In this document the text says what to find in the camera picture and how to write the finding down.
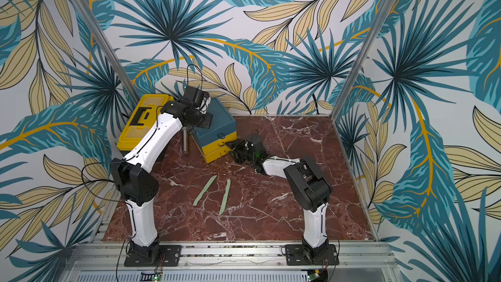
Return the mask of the yellow drawer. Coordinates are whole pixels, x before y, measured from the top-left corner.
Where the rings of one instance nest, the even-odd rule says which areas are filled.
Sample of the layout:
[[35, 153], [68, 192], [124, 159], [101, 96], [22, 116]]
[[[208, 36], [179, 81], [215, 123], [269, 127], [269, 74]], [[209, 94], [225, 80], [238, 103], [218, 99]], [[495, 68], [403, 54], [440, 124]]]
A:
[[226, 146], [227, 142], [233, 142], [237, 139], [237, 132], [230, 133], [226, 136], [223, 136], [222, 134], [218, 134], [217, 139], [211, 143], [208, 143], [206, 145], [203, 145], [201, 147], [202, 153], [203, 154], [210, 154], [219, 148], [223, 148]]
[[230, 151], [232, 151], [232, 150], [228, 146], [223, 146], [223, 147], [217, 148], [215, 151], [212, 151], [208, 154], [203, 154], [203, 158], [204, 158], [206, 163], [211, 163], [217, 159], [224, 157]]

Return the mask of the teal drawer cabinet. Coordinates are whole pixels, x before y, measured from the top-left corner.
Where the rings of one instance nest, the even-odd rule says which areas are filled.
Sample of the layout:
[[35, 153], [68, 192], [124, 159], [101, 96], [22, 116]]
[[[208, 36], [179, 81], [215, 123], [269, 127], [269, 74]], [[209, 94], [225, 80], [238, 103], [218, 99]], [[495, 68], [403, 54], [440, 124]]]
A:
[[223, 142], [235, 141], [237, 123], [217, 98], [211, 98], [207, 107], [207, 114], [212, 114], [211, 125], [208, 129], [196, 127], [194, 140], [199, 146], [206, 146], [222, 140]]

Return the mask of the yellow bottom drawer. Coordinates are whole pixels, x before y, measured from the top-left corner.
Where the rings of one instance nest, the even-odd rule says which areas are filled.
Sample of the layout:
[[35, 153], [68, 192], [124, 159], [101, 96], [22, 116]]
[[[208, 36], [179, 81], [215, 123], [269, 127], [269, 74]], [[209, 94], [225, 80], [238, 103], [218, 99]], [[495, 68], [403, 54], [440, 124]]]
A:
[[232, 150], [228, 146], [223, 146], [223, 147], [217, 148], [215, 151], [212, 151], [208, 154], [203, 154], [203, 158], [204, 158], [206, 163], [211, 163], [217, 159], [224, 157], [230, 151], [232, 151]]

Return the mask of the green knife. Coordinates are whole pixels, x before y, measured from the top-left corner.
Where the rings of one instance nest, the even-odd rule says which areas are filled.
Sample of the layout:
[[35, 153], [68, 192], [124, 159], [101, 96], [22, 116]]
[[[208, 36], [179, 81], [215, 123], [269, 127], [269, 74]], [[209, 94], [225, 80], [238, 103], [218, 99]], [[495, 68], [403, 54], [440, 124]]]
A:
[[205, 186], [202, 188], [202, 190], [199, 192], [199, 194], [195, 198], [195, 200], [193, 202], [193, 206], [197, 206], [198, 205], [198, 203], [202, 200], [202, 197], [204, 196], [204, 194], [208, 191], [208, 189], [211, 187], [212, 183], [216, 179], [217, 179], [217, 175], [214, 175], [214, 176], [210, 177], [210, 179], [207, 181], [207, 183], [205, 184]]
[[224, 211], [226, 210], [226, 205], [227, 205], [227, 202], [228, 202], [228, 196], [229, 196], [230, 188], [231, 188], [231, 179], [228, 179], [226, 181], [224, 195], [223, 195], [223, 199], [222, 199], [222, 202], [221, 202], [221, 205], [220, 205], [219, 215], [223, 215]]

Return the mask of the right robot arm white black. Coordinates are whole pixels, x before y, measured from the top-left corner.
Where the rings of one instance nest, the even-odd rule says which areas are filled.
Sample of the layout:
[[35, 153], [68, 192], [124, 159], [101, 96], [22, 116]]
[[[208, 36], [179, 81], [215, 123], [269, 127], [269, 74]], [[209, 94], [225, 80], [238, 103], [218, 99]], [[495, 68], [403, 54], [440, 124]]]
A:
[[286, 255], [295, 258], [288, 264], [329, 264], [326, 213], [332, 186], [317, 162], [311, 157], [288, 159], [271, 155], [258, 135], [247, 140], [239, 138], [225, 145], [236, 163], [249, 164], [255, 172], [265, 176], [286, 179], [296, 202], [303, 209], [305, 226], [301, 244], [285, 246]]

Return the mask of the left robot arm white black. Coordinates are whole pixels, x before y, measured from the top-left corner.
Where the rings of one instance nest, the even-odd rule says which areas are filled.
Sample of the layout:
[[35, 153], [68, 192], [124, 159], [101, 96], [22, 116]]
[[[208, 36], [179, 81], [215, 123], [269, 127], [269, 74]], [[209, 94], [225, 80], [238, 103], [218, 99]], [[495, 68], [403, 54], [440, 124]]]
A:
[[132, 238], [128, 257], [149, 265], [160, 259], [160, 243], [153, 204], [159, 182], [153, 166], [171, 139], [184, 127], [210, 128], [212, 113], [189, 101], [169, 101], [159, 109], [155, 123], [143, 139], [122, 159], [112, 161], [112, 177], [128, 207]]

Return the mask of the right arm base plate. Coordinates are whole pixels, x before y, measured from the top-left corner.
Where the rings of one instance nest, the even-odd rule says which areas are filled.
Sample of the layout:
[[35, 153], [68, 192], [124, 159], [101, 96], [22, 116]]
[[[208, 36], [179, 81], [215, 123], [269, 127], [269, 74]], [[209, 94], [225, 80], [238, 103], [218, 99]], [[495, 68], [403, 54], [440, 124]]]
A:
[[316, 249], [303, 244], [288, 244], [281, 248], [288, 266], [337, 266], [339, 257], [333, 244], [320, 246]]

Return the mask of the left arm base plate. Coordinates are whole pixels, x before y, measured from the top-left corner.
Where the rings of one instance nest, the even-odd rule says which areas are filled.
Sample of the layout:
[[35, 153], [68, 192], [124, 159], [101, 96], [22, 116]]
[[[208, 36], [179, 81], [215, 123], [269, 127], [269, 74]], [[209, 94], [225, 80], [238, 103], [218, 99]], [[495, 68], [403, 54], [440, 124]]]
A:
[[176, 267], [180, 261], [180, 245], [156, 245], [142, 247], [131, 245], [124, 262], [125, 267]]

